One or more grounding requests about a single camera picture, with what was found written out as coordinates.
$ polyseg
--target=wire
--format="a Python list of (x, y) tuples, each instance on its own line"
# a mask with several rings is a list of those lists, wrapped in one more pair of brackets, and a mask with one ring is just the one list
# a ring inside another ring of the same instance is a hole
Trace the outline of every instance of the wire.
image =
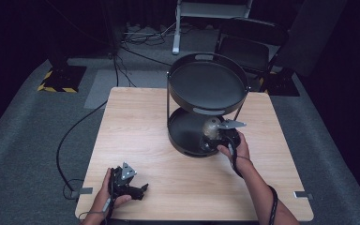
[(113, 177), (113, 173), (111, 174), (111, 177), (110, 177), (110, 184), (111, 186), (109, 187), (109, 190), (111, 191), (109, 194), (110, 194), (110, 198), (111, 198), (111, 202), (110, 202), (110, 209), (108, 211), (108, 214), (106, 216), (106, 219), (107, 218), (110, 218), (111, 215), (113, 214), (113, 209), (115, 207), (115, 202), (116, 200), (118, 199), (118, 196), (115, 194), (115, 198), (113, 198), (113, 194), (114, 194), (114, 190), (113, 190), (113, 179), (115, 179), (115, 177)]
[(149, 59), (149, 60), (154, 61), (154, 62), (156, 62), (156, 63), (160, 63), (160, 64), (163, 64), (163, 65), (166, 65), (166, 66), (169, 66), (169, 67), (171, 66), (171, 64), (163, 63), (163, 62), (160, 62), (160, 61), (158, 61), (158, 60), (156, 60), (156, 59), (152, 59), (152, 58), (149, 58), (149, 57), (147, 57), (147, 56), (141, 55), (141, 54), (139, 54), (139, 53), (135, 53), (135, 52), (133, 52), (133, 51), (127, 49), (127, 48), (124, 48), (124, 47), (122, 47), (122, 46), (121, 46), (121, 49), (123, 49), (123, 50), (125, 50), (125, 51), (127, 51), (127, 52), (129, 52), (129, 53), (136, 54), (136, 55), (138, 55), (138, 56), (140, 56), (140, 57), (142, 57), (142, 58)]
[(182, 35), (186, 35), (186, 34), (188, 34), (190, 31), (192, 31), (192, 30), (195, 30), (196, 28), (195, 28), (195, 26), (193, 26), (193, 25), (190, 25), (190, 27), (191, 28), (189, 28), (187, 31), (181, 31), (180, 33), (182, 34)]
[(103, 211), (101, 211), (101, 212), (93, 212), (93, 211), (90, 211), (90, 212), (84, 212), (84, 213), (79, 214), (79, 215), (78, 215), (78, 220), (80, 221), (80, 224), (82, 223), (81, 216), (82, 216), (82, 215), (85, 215), (85, 214), (86, 214), (86, 215), (89, 215), (89, 214), (102, 214), (102, 215), (104, 216), (104, 224), (107, 225), (107, 216), (104, 215), (104, 212), (103, 212)]
[(124, 65), (124, 60), (119, 56), (119, 55), (116, 55), (116, 57), (118, 57), (120, 60), (121, 60), (121, 64), (122, 64), (122, 67), (124, 68), (125, 72), (122, 71), (122, 69), (119, 67), (119, 65), (116, 63), (116, 60), (114, 59), (113, 60), (113, 63), (114, 63), (114, 66), (115, 66), (115, 71), (117, 71), (117, 69), (119, 69), (119, 71), (124, 74), (124, 76), (127, 78), (128, 82), (129, 82), (129, 87), (130, 85), (132, 84), (134, 87), (137, 87), (132, 81), (131, 79), (129, 78), (128, 76), (128, 69), (127, 67), (125, 67)]
[[(125, 38), (125, 40), (123, 42), (127, 42), (130, 44), (136, 44), (136, 45), (140, 45), (140, 44), (146, 44), (149, 46), (153, 46), (153, 45), (158, 45), (158, 44), (163, 44), (165, 43), (165, 37), (168, 36), (167, 33), (169, 33), (172, 29), (172, 27), (176, 24), (176, 22), (172, 23), (172, 25), (170, 25), (168, 28), (166, 28), (164, 31), (160, 32), (160, 33), (153, 33), (153, 34), (145, 34), (145, 33), (138, 33), (139, 31), (141, 31), (142, 29), (139, 28), (137, 31), (134, 31), (132, 33), (124, 33), (127, 35), (130, 35), (129, 37)], [(131, 38), (134, 35), (144, 35), (143, 37), (135, 37), (135, 38)], [(157, 41), (157, 40), (161, 40), (161, 42), (159, 43), (155, 43), (155, 44), (148, 44), (147, 41)]]
[(115, 74), (116, 74), (116, 86), (119, 85), (119, 74), (118, 74), (118, 68), (116, 67), (115, 58), (113, 59), (113, 67), (115, 68)]
[(271, 186), (268, 187), (271, 189), (271, 192), (273, 192), (273, 207), (271, 208), (270, 221), (268, 222), (268, 225), (274, 225), (274, 220), (276, 219), (276, 212), (278, 206), (278, 195), (273, 187)]
[(66, 183), (67, 187), (71, 190), (71, 191), (75, 191), (75, 189), (72, 187), (72, 185), (69, 183), (69, 181), (66, 179), (66, 177), (63, 174), (63, 171), (61, 170), (60, 167), (60, 149), (61, 146), (63, 145), (64, 140), (66, 139), (67, 135), (69, 134), (69, 132), (71, 132), (72, 129), (74, 129), (77, 125), (79, 125), (85, 118), (87, 118), (89, 115), (93, 114), (94, 112), (96, 112), (97, 110), (99, 110), (101, 107), (103, 107), (105, 104), (107, 103), (107, 100), (104, 101), (104, 103), (102, 103), (100, 106), (98, 106), (97, 108), (95, 108), (93, 111), (91, 111), (90, 113), (88, 113), (86, 116), (84, 116), (82, 119), (80, 119), (77, 123), (75, 123), (64, 135), (64, 137), (61, 139), (60, 143), (58, 144), (57, 147), (57, 152), (56, 152), (56, 166), (57, 166), (57, 170), (60, 172), (61, 178), (63, 178), (64, 182)]
[(226, 139), (228, 142), (229, 142), (229, 148), (231, 147), (232, 148), (232, 160), (230, 160), (230, 163), (231, 163), (231, 166), (232, 166), (232, 169), (235, 171), (235, 173), (237, 175), (239, 175), (241, 178), (242, 177), (242, 174), (238, 171), (238, 168), (236, 167), (236, 158), (238, 157), (238, 154), (237, 154), (237, 151), (236, 151), (236, 145), (233, 141), (232, 138), (228, 137), (228, 136), (224, 136), (223, 137), (224, 139)]
[[(82, 180), (82, 179), (71, 179), (71, 180), (68, 180), (68, 182), (71, 182), (71, 181), (83, 181), (83, 180)], [(63, 186), (63, 196), (64, 196), (64, 198), (67, 199), (67, 200), (74, 200), (73, 198), (68, 197), (68, 196), (66, 195), (66, 186), (67, 186), (67, 184), (65, 184), (65, 185)]]

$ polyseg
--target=wooden table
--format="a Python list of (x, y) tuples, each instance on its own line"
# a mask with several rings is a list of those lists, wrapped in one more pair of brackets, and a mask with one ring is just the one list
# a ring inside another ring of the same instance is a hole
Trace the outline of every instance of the wooden table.
[[(109, 167), (127, 162), (137, 171), (130, 183), (148, 183), (142, 201), (114, 210), (113, 217), (142, 220), (257, 220), (244, 181), (218, 153), (194, 158), (171, 145), (166, 127), (166, 89), (114, 87), (84, 179), (76, 216), (87, 212)], [(233, 119), (233, 114), (224, 116)], [(238, 121), (253, 163), (267, 184), (301, 221), (313, 219), (308, 199), (295, 198), (303, 185), (294, 166), (270, 97), (249, 93)]]

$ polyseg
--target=chair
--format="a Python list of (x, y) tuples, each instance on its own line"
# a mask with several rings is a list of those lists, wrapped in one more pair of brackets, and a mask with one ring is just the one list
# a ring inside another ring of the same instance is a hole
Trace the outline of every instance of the chair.
[(257, 81), (262, 78), (258, 90), (264, 92), (270, 71), (288, 37), (288, 32), (277, 24), (232, 18), (219, 28), (215, 53), (231, 58), (249, 77)]

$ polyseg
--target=person's left hand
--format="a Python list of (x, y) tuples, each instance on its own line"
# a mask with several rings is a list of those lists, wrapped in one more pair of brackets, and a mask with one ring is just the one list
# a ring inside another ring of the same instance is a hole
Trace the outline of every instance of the person's left hand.
[[(111, 198), (111, 195), (108, 191), (108, 184), (110, 183), (110, 177), (111, 177), (111, 168), (108, 168), (104, 176), (101, 189), (96, 195), (92, 208), (90, 208), (90, 212), (101, 212), (101, 213), (88, 214), (82, 224), (100, 224), (106, 217), (106, 214), (103, 214), (102, 210), (106, 201)], [(118, 208), (121, 204), (126, 203), (130, 200), (131, 200), (130, 195), (119, 196), (118, 198), (116, 198), (113, 207)]]
[[(111, 177), (111, 168), (107, 169), (107, 172), (104, 176), (104, 181), (103, 184), (101, 186), (101, 190), (98, 192), (96, 199), (99, 198), (101, 200), (104, 201), (104, 203), (111, 198), (110, 193), (108, 191), (108, 185), (110, 183), (110, 177)], [(126, 203), (128, 201), (131, 200), (131, 196), (130, 195), (122, 195), (119, 196), (118, 198), (116, 198), (116, 201), (113, 205), (114, 208), (118, 208), (121, 204)]]

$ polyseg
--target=white stand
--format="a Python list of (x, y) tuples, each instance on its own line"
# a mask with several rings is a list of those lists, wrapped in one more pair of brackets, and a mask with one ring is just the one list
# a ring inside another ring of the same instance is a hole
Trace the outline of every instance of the white stand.
[(176, 31), (174, 33), (173, 54), (180, 52), (180, 18), (181, 17), (205, 17), (230, 19), (234, 17), (247, 18), (253, 0), (248, 0), (245, 5), (224, 5), (208, 3), (190, 3), (177, 0), (176, 8)]

